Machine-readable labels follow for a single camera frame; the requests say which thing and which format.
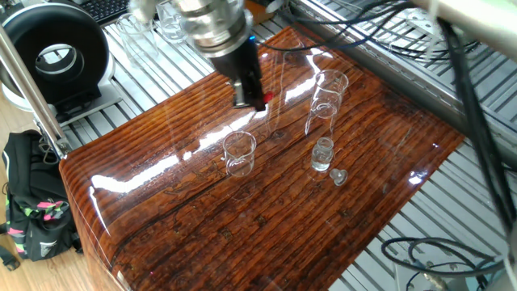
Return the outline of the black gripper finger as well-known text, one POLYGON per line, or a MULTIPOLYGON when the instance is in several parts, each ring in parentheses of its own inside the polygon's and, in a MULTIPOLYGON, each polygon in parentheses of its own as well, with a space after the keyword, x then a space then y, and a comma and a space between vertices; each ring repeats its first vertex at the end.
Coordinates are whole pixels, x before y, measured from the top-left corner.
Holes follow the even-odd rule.
POLYGON ((245 108, 246 101, 244 96, 244 90, 242 87, 242 83, 239 79, 235 80, 232 84, 234 90, 233 96, 233 107, 234 108, 245 108))
POLYGON ((248 107, 254 108, 257 112, 264 111, 266 104, 260 77, 255 72, 249 71, 242 77, 244 101, 248 107))

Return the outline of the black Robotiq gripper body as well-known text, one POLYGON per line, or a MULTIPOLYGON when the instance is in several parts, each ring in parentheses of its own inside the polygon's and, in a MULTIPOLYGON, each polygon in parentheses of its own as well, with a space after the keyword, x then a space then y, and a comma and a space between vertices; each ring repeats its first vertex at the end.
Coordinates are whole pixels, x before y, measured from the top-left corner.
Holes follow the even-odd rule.
POLYGON ((254 37, 248 37, 244 43, 222 57, 211 58, 215 69, 232 80, 259 83, 262 77, 258 50, 254 37))

